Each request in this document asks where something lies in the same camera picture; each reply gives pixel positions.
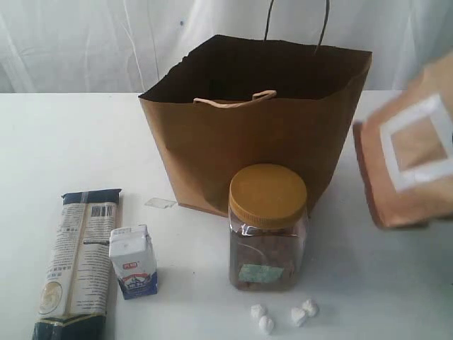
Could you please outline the clear jar with yellow lid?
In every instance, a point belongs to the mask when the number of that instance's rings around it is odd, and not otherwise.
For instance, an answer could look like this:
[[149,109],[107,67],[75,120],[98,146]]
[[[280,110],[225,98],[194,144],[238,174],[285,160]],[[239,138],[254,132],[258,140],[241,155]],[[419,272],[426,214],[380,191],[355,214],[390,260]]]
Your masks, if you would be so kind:
[[276,164],[240,170],[229,186],[229,280],[239,290],[282,291],[298,280],[306,241],[307,190]]

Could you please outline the white wrapped candy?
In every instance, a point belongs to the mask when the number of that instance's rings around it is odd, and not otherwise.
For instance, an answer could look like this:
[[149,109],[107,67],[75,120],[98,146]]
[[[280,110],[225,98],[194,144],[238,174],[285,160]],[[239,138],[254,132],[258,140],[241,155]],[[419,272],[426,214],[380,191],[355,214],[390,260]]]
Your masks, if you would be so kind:
[[295,327],[301,327],[307,320],[307,313],[300,307],[293,307],[291,309],[291,320]]
[[258,321],[258,328],[260,332],[264,335],[271,335],[274,327],[275,327],[274,320],[267,315],[263,315]]
[[261,317],[266,316],[268,313],[267,307],[262,304],[255,304],[251,306],[251,317],[259,320]]
[[319,306],[313,299],[307,299],[302,303],[302,309],[308,317],[315,317],[319,312]]

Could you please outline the small white milk carton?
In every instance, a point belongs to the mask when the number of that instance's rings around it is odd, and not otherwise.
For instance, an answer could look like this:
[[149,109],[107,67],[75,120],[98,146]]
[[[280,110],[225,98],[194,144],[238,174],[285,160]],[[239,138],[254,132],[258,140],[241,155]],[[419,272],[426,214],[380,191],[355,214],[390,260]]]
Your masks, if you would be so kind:
[[114,229],[109,242],[109,258],[124,299],[157,294],[157,263],[147,226]]

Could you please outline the long noodle package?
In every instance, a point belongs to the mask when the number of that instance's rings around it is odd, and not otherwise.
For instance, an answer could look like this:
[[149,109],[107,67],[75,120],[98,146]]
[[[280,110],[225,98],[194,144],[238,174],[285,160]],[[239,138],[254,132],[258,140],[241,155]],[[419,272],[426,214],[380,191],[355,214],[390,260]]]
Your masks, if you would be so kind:
[[107,314],[110,233],[119,188],[62,196],[33,339],[101,339]]

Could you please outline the brown orange standup pouch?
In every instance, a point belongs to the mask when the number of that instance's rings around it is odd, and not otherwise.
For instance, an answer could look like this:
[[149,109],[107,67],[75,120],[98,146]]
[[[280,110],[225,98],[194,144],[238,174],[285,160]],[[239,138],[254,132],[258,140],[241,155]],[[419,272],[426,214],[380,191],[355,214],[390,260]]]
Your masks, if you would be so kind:
[[383,229],[452,216],[452,54],[427,64],[396,98],[354,123],[374,223]]

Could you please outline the clear tape piece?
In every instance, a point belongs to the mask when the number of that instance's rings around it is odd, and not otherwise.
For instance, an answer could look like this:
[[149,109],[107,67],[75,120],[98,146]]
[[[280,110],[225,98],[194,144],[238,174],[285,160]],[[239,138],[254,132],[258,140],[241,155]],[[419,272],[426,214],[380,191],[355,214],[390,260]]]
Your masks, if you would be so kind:
[[148,207],[158,208],[158,209],[171,208],[175,204],[176,204],[176,201],[166,200],[163,198],[151,198],[145,203],[145,205]]

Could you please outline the brown paper bag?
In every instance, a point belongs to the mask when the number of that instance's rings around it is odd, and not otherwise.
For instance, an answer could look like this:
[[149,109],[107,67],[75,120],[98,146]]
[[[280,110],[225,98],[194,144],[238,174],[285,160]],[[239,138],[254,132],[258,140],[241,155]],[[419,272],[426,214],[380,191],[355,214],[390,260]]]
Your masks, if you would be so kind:
[[245,166],[298,173],[313,208],[331,182],[372,53],[215,35],[139,101],[179,205],[228,210]]

